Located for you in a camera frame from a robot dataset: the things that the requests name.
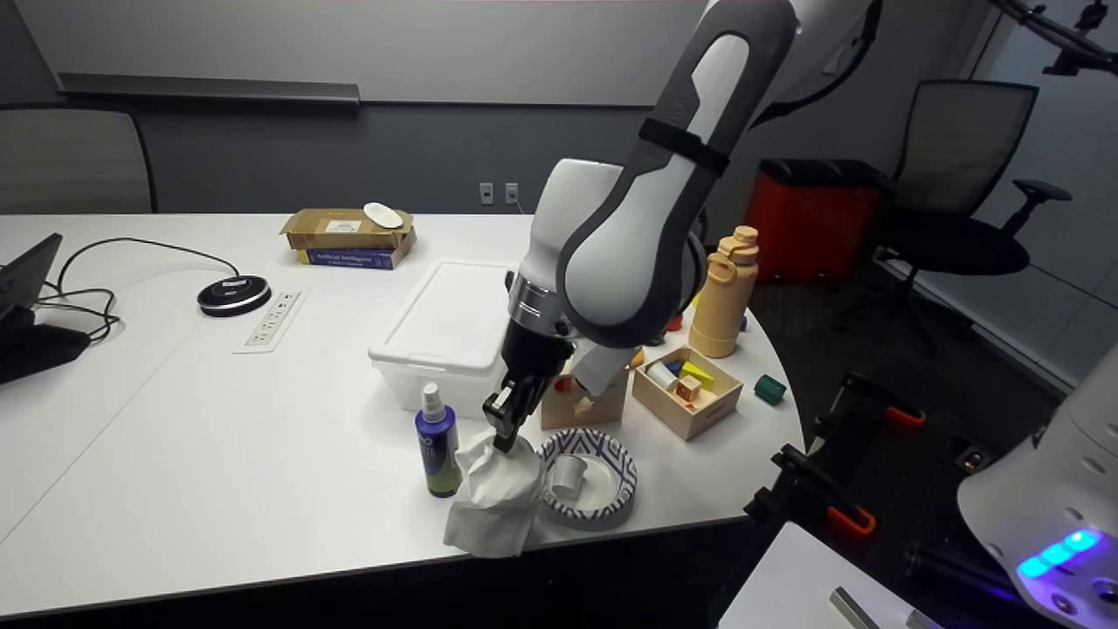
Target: power strip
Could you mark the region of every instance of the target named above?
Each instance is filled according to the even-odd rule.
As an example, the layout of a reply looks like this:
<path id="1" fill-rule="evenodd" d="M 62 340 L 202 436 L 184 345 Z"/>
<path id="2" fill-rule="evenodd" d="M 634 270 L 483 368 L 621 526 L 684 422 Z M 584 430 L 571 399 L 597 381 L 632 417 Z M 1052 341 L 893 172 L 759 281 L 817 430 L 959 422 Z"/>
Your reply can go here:
<path id="1" fill-rule="evenodd" d="M 298 289 L 277 293 L 265 317 L 250 330 L 250 335 L 244 340 L 244 345 L 238 345 L 238 354 L 272 354 L 298 304 L 300 304 Z"/>

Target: white cloth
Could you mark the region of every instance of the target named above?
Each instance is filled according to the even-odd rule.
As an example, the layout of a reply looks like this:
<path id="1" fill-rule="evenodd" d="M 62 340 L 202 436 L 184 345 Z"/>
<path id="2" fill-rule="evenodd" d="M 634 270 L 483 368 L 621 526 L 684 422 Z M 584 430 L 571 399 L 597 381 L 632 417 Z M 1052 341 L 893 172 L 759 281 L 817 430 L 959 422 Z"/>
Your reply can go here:
<path id="1" fill-rule="evenodd" d="M 467 557 L 519 557 L 542 503 L 542 454 L 518 436 L 497 450 L 493 436 L 457 450 L 461 487 L 449 503 L 444 543 Z"/>

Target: spray bottle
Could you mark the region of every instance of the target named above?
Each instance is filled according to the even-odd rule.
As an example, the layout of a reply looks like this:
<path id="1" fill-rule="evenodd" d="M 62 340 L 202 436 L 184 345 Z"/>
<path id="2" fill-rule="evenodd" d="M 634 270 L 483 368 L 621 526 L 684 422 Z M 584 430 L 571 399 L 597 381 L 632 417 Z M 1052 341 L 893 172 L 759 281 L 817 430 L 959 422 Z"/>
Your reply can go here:
<path id="1" fill-rule="evenodd" d="M 455 409 L 444 404 L 436 384 L 421 384 L 415 412 L 419 430 L 419 454 L 425 473 L 429 496 L 455 496 L 461 487 L 461 467 L 455 460 L 457 450 L 457 430 L 455 430 Z"/>

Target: desk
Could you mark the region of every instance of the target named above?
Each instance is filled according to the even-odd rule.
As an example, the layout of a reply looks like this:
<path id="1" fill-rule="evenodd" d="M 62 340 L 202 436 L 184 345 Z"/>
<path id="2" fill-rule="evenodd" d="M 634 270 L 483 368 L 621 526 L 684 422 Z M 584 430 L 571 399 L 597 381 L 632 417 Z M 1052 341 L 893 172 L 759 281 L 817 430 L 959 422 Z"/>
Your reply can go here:
<path id="1" fill-rule="evenodd" d="M 0 260 L 58 232 L 194 246 L 300 289 L 279 345 L 238 354 L 262 312 L 202 317 L 224 270 L 160 249 L 85 255 L 66 285 L 119 289 L 119 330 L 78 363 L 0 389 L 0 616 L 265 585 L 461 557 L 447 498 L 421 488 L 415 433 L 368 345 L 436 260 L 519 263 L 532 217 L 415 217 L 395 271 L 288 263 L 287 217 L 0 217 Z M 750 317 L 719 360 L 750 384 L 781 377 Z M 461 422 L 461 440 L 486 430 Z M 632 518 L 606 533 L 542 523 L 534 544 L 740 518 L 770 487 L 779 444 L 804 444 L 793 395 L 740 395 L 738 417 L 681 444 L 640 402 L 613 427 L 640 473 Z M 524 436 L 543 444 L 539 419 Z"/>
<path id="2" fill-rule="evenodd" d="M 738 597 L 730 600 L 719 629 L 745 629 L 745 627 L 833 627 L 845 629 L 847 621 L 833 613 L 831 592 L 847 592 L 860 609 L 878 627 L 903 627 L 911 603 L 897 595 L 885 592 L 872 577 L 845 563 L 811 532 L 795 526 L 793 522 L 765 550 L 762 563 L 750 571 Z"/>

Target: black chair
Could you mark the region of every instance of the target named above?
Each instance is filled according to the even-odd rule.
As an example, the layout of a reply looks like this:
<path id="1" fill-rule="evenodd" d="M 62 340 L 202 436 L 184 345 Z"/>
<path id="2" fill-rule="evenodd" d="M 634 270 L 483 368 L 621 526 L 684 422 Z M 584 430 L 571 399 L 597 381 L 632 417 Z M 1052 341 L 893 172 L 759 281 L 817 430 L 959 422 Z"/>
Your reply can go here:
<path id="1" fill-rule="evenodd" d="M 1030 263 L 1015 232 L 1040 201 L 1071 200 L 1065 189 L 1013 177 L 1024 206 L 1003 227 L 975 220 L 975 211 L 1003 177 L 1035 102 L 1030 85 L 923 81 L 915 87 L 901 169 L 869 234 L 878 260 L 897 260 L 908 271 L 889 299 L 847 306 L 833 330 L 861 321 L 872 306 L 908 312 L 927 354 L 936 354 L 915 306 L 915 271 L 1003 277 Z"/>

